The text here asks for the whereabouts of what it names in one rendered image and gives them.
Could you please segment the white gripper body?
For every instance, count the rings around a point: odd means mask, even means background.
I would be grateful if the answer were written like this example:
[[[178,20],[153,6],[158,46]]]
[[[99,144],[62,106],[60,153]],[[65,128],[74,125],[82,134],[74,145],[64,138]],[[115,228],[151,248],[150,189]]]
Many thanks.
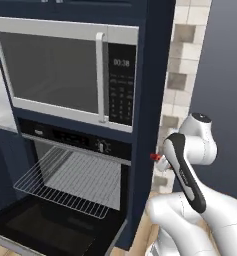
[[[168,169],[171,168],[170,163],[168,162],[168,160],[166,159],[166,157],[164,155],[162,155],[160,157],[160,159],[157,161],[156,163],[156,168],[160,171],[160,172],[164,172]]]

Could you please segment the oven control knob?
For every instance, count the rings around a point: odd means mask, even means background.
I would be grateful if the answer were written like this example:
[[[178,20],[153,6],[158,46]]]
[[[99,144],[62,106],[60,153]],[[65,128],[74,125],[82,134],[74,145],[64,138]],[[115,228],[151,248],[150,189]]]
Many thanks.
[[[105,140],[98,140],[97,148],[101,153],[110,153],[111,152],[111,144]]]

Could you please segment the black built-in oven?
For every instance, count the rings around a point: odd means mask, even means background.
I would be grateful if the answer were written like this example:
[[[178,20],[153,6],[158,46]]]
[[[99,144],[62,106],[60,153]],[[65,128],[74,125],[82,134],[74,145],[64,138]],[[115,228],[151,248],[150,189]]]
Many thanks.
[[[121,165],[120,210],[116,211],[125,217],[124,227],[126,226],[128,178],[131,165],[131,146],[129,144],[26,119],[20,119],[19,126],[21,135],[32,141],[35,149],[40,152],[37,162],[52,147],[58,147],[119,163]],[[101,153],[97,148],[98,140],[110,143],[111,152]]]

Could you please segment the black oven door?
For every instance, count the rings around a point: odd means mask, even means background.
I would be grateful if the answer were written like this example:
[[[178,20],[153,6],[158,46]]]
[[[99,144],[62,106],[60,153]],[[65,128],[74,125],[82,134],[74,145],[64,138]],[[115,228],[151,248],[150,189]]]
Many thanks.
[[[106,256],[124,225],[116,210],[98,219],[33,196],[0,211],[0,235],[46,256]]]

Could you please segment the silver microwave oven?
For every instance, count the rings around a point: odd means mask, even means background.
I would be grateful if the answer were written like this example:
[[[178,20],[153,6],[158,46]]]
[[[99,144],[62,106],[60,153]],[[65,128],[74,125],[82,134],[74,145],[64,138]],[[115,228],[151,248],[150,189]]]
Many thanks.
[[[131,132],[133,130],[139,28],[115,24],[102,25],[108,27],[104,59],[106,122],[88,124]]]

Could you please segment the microwave door with dark window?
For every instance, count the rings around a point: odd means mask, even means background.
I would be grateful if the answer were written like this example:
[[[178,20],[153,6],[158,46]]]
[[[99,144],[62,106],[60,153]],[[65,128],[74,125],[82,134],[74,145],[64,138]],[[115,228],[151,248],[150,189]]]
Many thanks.
[[[96,34],[102,24],[0,17],[0,58],[15,107],[99,122]]]

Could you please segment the navy upper cabinet door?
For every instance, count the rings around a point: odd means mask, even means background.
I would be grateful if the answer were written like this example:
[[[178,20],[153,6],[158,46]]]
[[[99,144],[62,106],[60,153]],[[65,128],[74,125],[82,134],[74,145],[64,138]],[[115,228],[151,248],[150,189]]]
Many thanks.
[[[0,0],[0,15],[48,15],[107,13],[129,17],[141,17],[145,14],[148,0],[64,0],[56,3],[48,0]]]

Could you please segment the navy tall cabinet housing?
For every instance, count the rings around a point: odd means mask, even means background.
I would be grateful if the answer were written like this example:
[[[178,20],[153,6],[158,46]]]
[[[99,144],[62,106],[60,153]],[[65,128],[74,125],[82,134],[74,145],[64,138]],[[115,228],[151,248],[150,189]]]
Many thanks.
[[[176,0],[148,0],[146,12],[141,17],[107,13],[0,15],[0,17],[115,24],[137,26],[139,28],[133,130],[131,132],[123,132],[14,107],[0,61],[0,71],[15,121],[15,128],[10,132],[15,132],[24,138],[21,135],[19,120],[26,119],[116,140],[131,146],[131,165],[127,192],[127,224],[113,248],[128,249],[132,245],[151,189],[153,160],[150,158],[150,154],[154,153],[158,140],[175,3]],[[34,158],[33,166],[37,162],[40,152],[35,149],[32,141],[28,141],[31,143],[30,153]],[[0,243],[24,255],[39,253],[2,235],[0,235]]]

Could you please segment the navy base cabinet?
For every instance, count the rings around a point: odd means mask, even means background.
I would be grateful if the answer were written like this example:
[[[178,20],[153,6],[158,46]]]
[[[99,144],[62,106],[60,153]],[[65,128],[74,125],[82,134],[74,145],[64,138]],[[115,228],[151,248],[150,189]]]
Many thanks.
[[[19,134],[0,129],[0,210],[26,196],[13,185],[33,164],[30,146]]]

